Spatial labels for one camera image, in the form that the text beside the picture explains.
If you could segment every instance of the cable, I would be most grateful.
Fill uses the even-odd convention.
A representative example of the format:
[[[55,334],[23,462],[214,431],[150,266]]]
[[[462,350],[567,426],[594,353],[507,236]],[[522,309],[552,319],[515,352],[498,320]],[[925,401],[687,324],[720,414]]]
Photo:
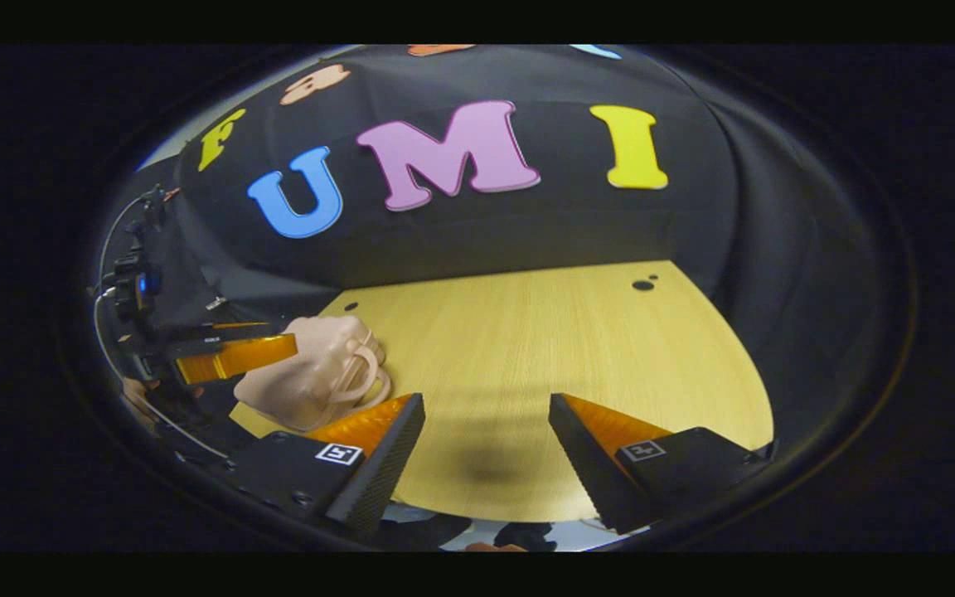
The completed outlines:
[[[98,282],[95,283],[95,293],[102,290],[102,276],[105,275],[105,254],[109,252],[109,242],[113,240],[113,233],[117,231],[117,226],[120,226],[120,220],[123,220],[124,214],[128,214],[128,209],[134,207],[138,201],[142,200],[142,197],[137,197],[137,199],[131,201],[128,206],[121,209],[120,215],[114,220],[113,226],[109,228],[109,234],[105,236],[105,245],[102,245],[102,255],[98,258]]]
[[[583,519],[583,518],[581,518],[580,521],[577,521],[577,522],[580,522],[581,525],[585,525],[585,526],[587,526],[587,527],[591,527],[591,528],[593,528],[593,529],[595,529],[595,530],[599,530],[599,531],[603,531],[603,532],[613,532],[613,530],[610,530],[610,529],[608,529],[608,528],[606,528],[606,527],[598,527],[598,526],[595,526],[594,524],[591,524],[591,522],[588,522],[588,521],[586,521],[586,519]]]
[[[175,188],[170,190],[170,192],[164,193],[164,198],[162,201],[167,203],[167,200],[172,199],[176,193],[179,193],[181,189]],[[125,208],[121,209],[120,215],[117,216],[117,219],[114,220],[113,226],[109,228],[109,234],[105,236],[105,245],[102,245],[102,255],[98,258],[98,282],[95,283],[95,293],[97,294],[102,290],[102,276],[105,275],[105,254],[109,252],[109,242],[113,240],[113,233],[117,231],[117,226],[120,226],[120,220],[124,218],[124,214],[128,214],[128,209],[135,206],[138,201],[145,199],[145,196],[135,197]]]
[[[116,374],[117,374],[117,377],[120,379],[121,392],[123,392],[124,376],[123,376],[123,374],[120,373],[120,370],[117,369],[116,364],[113,363],[113,358],[110,358],[110,356],[109,356],[109,349],[107,349],[107,348],[105,347],[105,340],[102,339],[102,327],[101,327],[101,325],[99,325],[99,317],[98,317],[98,316],[99,316],[99,314],[98,314],[98,306],[99,306],[100,303],[102,303],[102,299],[103,299],[103,298],[106,298],[106,296],[110,296],[110,295],[116,294],[116,291],[117,291],[116,288],[110,288],[109,290],[106,290],[105,292],[103,292],[102,294],[100,294],[100,295],[98,296],[98,298],[95,299],[95,333],[96,333],[96,335],[98,335],[98,345],[99,345],[99,347],[102,347],[102,354],[105,355],[105,360],[107,360],[107,362],[109,362],[109,366],[113,367],[113,372],[116,373]],[[200,445],[203,449],[210,451],[210,453],[216,454],[216,456],[219,456],[220,458],[228,458],[228,457],[227,457],[227,454],[223,454],[222,451],[220,451],[220,450],[212,449],[211,447],[209,447],[209,446],[208,446],[207,444],[205,444],[204,442],[201,442],[200,439],[198,439],[198,438],[196,438],[196,437],[193,437],[193,435],[188,434],[188,432],[186,432],[185,430],[183,430],[182,427],[179,427],[178,425],[176,425],[175,422],[174,422],[174,420],[169,419],[169,417],[165,416],[164,413],[162,413],[162,412],[160,412],[159,410],[157,410],[157,408],[154,407],[154,405],[149,404],[149,401],[148,401],[148,400],[145,400],[145,396],[138,396],[138,398],[143,402],[143,404],[145,405],[145,407],[149,408],[149,410],[151,410],[152,412],[154,412],[155,415],[157,415],[157,416],[159,416],[159,417],[162,417],[162,420],[164,420],[164,423],[170,424],[170,426],[171,426],[175,431],[181,432],[181,434],[185,435],[185,436],[187,437],[187,439],[189,439],[190,441],[196,443],[197,445]]]
[[[178,192],[179,192],[179,189],[174,189],[171,192],[168,192],[163,200],[167,201],[171,199],[171,197],[174,197],[175,193],[178,193]],[[105,245],[102,245],[102,254],[99,255],[99,259],[98,259],[98,283],[95,285],[95,292],[98,292],[102,288],[102,279],[103,279],[103,276],[105,275],[105,254],[109,252],[109,242],[113,240],[113,233],[117,230],[117,226],[120,226],[120,221],[124,218],[124,215],[128,214],[128,209],[134,207],[136,204],[138,204],[142,200],[143,200],[143,197],[137,197],[137,199],[132,200],[128,205],[126,205],[125,208],[121,209],[120,215],[118,215],[117,219],[114,220],[113,226],[109,228],[109,234],[105,238]],[[111,358],[111,356],[109,355],[109,349],[105,347],[105,340],[102,337],[101,320],[99,320],[99,313],[98,313],[98,307],[99,305],[102,304],[102,299],[107,298],[107,296],[116,294],[116,292],[117,292],[116,288],[110,288],[109,290],[102,292],[102,294],[99,294],[98,298],[95,299],[95,313],[94,313],[95,336],[98,336],[98,345],[99,347],[102,348],[102,354],[105,356],[105,360],[109,363],[109,366],[111,367],[111,369],[113,369],[113,373],[116,374],[117,378],[119,379],[121,383],[121,393],[123,393],[124,375],[120,373],[119,369],[117,369],[117,364],[113,362],[113,358]],[[187,439],[196,443],[198,446],[201,446],[203,449],[210,451],[210,453],[216,454],[216,456],[219,456],[220,458],[227,458],[227,454],[223,454],[222,451],[209,447],[207,444],[205,444],[205,442],[201,442],[200,439],[193,437],[193,435],[190,435],[188,434],[188,432],[183,430],[182,427],[179,427],[178,425],[176,425],[174,420],[169,419],[169,417],[165,416],[164,413],[157,410],[157,408],[154,407],[154,405],[149,404],[149,401],[145,400],[145,396],[138,396],[138,397],[139,397],[139,400],[143,402],[145,407],[149,408],[150,411],[154,412],[156,416],[159,416],[164,423],[167,423],[175,431],[178,431],[179,434],[185,435]]]

